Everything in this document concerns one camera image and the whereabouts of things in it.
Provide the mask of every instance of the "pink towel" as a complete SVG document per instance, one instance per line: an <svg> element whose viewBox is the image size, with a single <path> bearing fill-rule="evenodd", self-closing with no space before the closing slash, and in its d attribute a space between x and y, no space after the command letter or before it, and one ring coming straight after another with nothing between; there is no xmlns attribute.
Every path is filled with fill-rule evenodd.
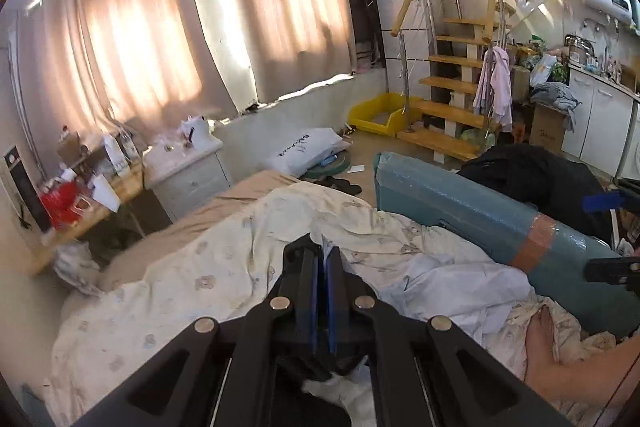
<svg viewBox="0 0 640 427"><path fill-rule="evenodd" d="M509 71L509 55L507 52L495 46L494 50L494 73L491 75L491 87L494 90L494 121L502 126L505 132L511 132L511 76ZM486 61L482 65L480 73L480 83L474 99L474 108L481 109L484 102L482 95L486 91Z"/></svg>

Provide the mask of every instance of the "green round object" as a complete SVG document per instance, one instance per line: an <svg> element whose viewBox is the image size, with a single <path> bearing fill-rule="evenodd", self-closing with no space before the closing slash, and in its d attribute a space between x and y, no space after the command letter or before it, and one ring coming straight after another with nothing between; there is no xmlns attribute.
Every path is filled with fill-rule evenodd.
<svg viewBox="0 0 640 427"><path fill-rule="evenodd" d="M329 163L329 165L325 165L324 167L320 167L318 165L311 167L307 172L305 172L303 178L317 180L323 176L335 176L336 174L340 174L340 172L345 172L349 167L351 167L351 157L347 151L340 151L337 156L338 157Z"/></svg>

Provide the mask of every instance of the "wooden table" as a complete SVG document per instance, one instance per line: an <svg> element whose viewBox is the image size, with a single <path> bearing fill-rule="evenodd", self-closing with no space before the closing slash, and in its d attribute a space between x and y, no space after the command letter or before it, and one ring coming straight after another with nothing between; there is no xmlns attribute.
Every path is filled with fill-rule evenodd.
<svg viewBox="0 0 640 427"><path fill-rule="evenodd" d="M116 177L111 181L111 187L120 198L120 204L127 203L144 190L143 169L142 162L135 163L130 166L127 176ZM81 237L110 214L111 211L106 206L94 201L79 221L70 225L68 229L56 232L52 241L34 252L28 275L35 277L42 272L53 262L56 247Z"/></svg>

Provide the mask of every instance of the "foot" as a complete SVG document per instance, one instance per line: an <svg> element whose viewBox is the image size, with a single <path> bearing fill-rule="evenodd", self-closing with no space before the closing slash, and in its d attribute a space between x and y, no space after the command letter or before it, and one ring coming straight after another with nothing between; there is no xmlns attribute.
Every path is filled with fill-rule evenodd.
<svg viewBox="0 0 640 427"><path fill-rule="evenodd" d="M547 306L542 306L527 327L527 374L525 383L542 398L551 400L549 383L559 364L554 360L554 320Z"/></svg>

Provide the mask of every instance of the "yellow plastic container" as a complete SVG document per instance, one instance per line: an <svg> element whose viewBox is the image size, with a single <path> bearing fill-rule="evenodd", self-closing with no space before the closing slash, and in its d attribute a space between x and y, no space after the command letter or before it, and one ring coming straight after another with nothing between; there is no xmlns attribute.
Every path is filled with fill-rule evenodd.
<svg viewBox="0 0 640 427"><path fill-rule="evenodd" d="M413 105L419 102L419 96L410 96L409 103ZM402 109L404 108L404 96L396 92L386 92L367 102L359 103L351 107L347 122L352 127L362 131L396 136L406 127L406 120ZM412 108L410 111L411 122L420 120L420 110Z"/></svg>

